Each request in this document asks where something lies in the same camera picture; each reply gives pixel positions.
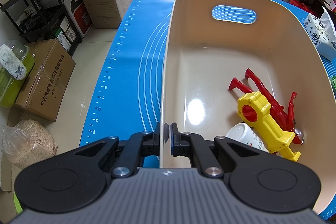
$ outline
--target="red action figure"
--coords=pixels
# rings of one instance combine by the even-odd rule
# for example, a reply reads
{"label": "red action figure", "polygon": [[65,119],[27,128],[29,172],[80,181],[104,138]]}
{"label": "red action figure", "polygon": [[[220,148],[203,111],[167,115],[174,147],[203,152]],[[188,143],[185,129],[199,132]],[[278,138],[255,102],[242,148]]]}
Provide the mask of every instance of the red action figure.
{"label": "red action figure", "polygon": [[[293,139],[293,143],[295,144],[302,144],[303,143],[303,133],[295,128],[295,119],[294,119],[294,99],[296,97],[296,92],[292,93],[291,99],[289,100],[288,104],[288,114],[283,111],[284,107],[281,106],[271,95],[271,93],[265,88],[263,83],[260,79],[250,70],[247,69],[245,72],[245,78],[251,78],[253,82],[258,87],[259,91],[263,96],[266,97],[268,102],[271,104],[270,114],[273,119],[277,122],[277,124],[281,127],[284,131],[292,131],[295,133],[295,137]],[[244,93],[251,93],[254,92],[248,86],[245,86],[241,83],[237,78],[233,78],[229,90],[233,90],[234,88],[240,89]]]}

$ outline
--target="yellow toy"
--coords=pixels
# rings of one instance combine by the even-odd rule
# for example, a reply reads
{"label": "yellow toy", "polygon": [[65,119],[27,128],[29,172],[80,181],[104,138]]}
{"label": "yellow toy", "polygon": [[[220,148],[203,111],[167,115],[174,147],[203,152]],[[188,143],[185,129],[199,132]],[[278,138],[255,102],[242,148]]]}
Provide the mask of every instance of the yellow toy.
{"label": "yellow toy", "polygon": [[279,151],[288,160],[297,161],[301,155],[289,148],[295,133],[283,131],[269,114],[271,104],[260,91],[246,93],[238,99],[238,115],[250,127],[256,128],[270,153]]}

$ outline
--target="gray ribbed panel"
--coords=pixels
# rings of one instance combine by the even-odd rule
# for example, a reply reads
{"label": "gray ribbed panel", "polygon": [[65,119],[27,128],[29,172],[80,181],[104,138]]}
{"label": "gray ribbed panel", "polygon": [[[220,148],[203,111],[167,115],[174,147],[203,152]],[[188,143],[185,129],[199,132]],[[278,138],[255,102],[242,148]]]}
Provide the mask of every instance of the gray ribbed panel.
{"label": "gray ribbed panel", "polygon": [[113,181],[95,203],[57,215],[25,211],[12,224],[317,224],[310,210],[269,214],[238,201],[221,180],[199,175],[195,168],[139,169]]}

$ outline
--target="tissue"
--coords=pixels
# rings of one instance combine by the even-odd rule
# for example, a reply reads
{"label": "tissue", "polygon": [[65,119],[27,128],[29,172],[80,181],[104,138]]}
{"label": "tissue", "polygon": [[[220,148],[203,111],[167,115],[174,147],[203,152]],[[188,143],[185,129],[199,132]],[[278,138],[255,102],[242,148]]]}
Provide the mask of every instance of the tissue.
{"label": "tissue", "polygon": [[327,10],[323,9],[320,19],[308,14],[304,26],[317,52],[332,61],[336,57],[336,31]]}

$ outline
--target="metal screw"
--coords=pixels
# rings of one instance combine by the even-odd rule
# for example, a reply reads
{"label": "metal screw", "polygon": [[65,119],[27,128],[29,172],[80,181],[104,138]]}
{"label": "metal screw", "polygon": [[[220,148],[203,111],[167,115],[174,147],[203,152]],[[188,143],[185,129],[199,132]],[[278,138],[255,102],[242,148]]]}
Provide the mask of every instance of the metal screw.
{"label": "metal screw", "polygon": [[113,170],[113,173],[117,176],[125,176],[125,175],[128,175],[130,172],[130,170],[127,168],[127,167],[117,167]]}
{"label": "metal screw", "polygon": [[222,173],[222,170],[218,167],[209,167],[206,168],[205,173],[207,173],[209,176],[218,176]]}

